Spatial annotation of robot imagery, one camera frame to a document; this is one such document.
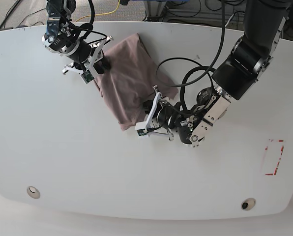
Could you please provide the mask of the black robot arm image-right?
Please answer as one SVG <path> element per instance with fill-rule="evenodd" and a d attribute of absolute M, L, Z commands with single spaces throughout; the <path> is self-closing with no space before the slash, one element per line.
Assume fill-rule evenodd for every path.
<path fill-rule="evenodd" d="M 244 33 L 226 60 L 218 68 L 197 64 L 188 71 L 179 85 L 179 101 L 175 105 L 154 86 L 155 98 L 144 104 L 146 120 L 135 126 L 138 135 L 159 135 L 159 129 L 164 128 L 170 140 L 178 134 L 182 143 L 197 147 L 226 113 L 231 100 L 239 100 L 270 65 L 292 3 L 249 0 L 243 20 Z M 185 88 L 192 84 L 189 77 L 197 71 L 209 77 L 210 86 L 198 93 L 192 108 L 187 108 Z"/>

